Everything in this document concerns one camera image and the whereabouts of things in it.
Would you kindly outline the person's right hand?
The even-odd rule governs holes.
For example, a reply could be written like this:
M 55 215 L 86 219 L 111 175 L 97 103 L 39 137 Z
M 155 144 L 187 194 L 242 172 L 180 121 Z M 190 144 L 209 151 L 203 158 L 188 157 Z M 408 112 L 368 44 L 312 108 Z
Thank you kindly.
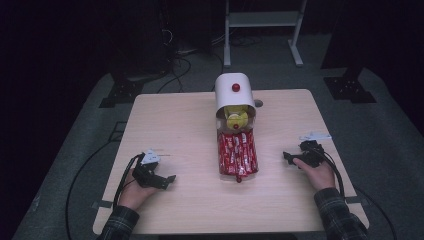
M 293 162 L 305 172 L 315 190 L 320 191 L 336 187 L 335 174 L 328 163 L 323 162 L 318 167 L 313 168 L 298 158 L 295 158 Z

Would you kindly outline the white metal stand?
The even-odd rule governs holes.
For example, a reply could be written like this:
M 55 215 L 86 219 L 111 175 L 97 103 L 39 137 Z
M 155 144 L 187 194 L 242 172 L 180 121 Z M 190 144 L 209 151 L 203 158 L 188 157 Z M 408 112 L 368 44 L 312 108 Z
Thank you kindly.
M 224 57 L 223 65 L 231 66 L 230 30 L 233 28 L 260 28 L 260 27 L 293 27 L 294 32 L 288 40 L 288 46 L 297 67 L 303 66 L 303 60 L 297 48 L 297 41 L 304 19 L 308 0 L 301 0 L 297 11 L 275 12 L 231 12 L 230 1 L 226 0 L 225 33 L 224 33 Z

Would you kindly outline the black stand base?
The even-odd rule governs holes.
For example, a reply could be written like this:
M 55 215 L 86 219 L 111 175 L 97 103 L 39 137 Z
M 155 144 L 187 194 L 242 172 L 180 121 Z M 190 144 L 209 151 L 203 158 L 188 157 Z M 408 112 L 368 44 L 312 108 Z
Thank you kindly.
M 144 84 L 141 81 L 125 80 L 123 82 L 115 82 L 108 94 L 99 107 L 113 108 L 117 104 L 132 104 L 135 98 L 142 92 Z
M 356 78 L 325 77 L 324 82 L 335 100 L 352 103 L 375 103 L 373 95 L 366 91 Z

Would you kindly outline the yellow packet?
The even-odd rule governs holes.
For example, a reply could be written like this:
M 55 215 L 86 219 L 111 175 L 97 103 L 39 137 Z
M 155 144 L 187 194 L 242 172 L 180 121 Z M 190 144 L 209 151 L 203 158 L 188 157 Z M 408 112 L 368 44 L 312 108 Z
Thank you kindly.
M 226 126 L 231 130 L 238 130 L 246 127 L 249 118 L 247 110 L 247 105 L 225 106 L 224 115 L 226 118 Z

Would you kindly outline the person's left hand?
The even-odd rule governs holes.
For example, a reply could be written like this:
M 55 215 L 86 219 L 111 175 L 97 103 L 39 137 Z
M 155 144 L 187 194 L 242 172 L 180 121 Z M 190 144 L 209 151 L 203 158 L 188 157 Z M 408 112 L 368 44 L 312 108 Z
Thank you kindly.
M 137 211 L 150 196 L 158 192 L 158 189 L 141 187 L 132 176 L 132 172 L 133 170 L 130 170 L 126 177 L 117 205 Z

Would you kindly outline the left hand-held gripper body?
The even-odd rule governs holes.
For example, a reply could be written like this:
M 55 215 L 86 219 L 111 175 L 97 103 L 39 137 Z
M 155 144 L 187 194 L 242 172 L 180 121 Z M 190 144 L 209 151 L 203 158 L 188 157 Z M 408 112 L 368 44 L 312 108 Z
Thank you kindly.
M 156 167 L 159 165 L 160 157 L 149 149 L 146 153 L 142 153 L 137 160 L 132 176 L 141 187 L 153 187 L 160 189 L 160 184 L 165 182 L 166 178 L 155 173 Z

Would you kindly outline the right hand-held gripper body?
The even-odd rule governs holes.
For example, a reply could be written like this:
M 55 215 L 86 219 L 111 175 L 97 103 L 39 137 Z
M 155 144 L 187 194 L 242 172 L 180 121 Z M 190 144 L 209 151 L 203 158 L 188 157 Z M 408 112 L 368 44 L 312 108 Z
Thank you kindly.
M 330 134 L 319 132 L 310 132 L 308 135 L 300 136 L 301 143 L 299 147 L 303 152 L 303 162 L 313 168 L 318 167 L 322 162 L 329 162 L 330 159 L 326 156 L 324 148 L 318 141 L 330 138 Z

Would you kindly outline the white domed container red knob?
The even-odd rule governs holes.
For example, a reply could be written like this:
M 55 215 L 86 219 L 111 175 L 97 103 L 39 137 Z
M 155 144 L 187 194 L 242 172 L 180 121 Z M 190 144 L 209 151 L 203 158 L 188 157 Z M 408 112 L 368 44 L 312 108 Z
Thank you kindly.
M 243 73 L 225 73 L 215 81 L 216 127 L 218 132 L 238 133 L 254 127 L 256 108 L 249 78 Z M 246 127 L 231 130 L 226 126 L 224 107 L 230 105 L 248 106 L 248 124 Z

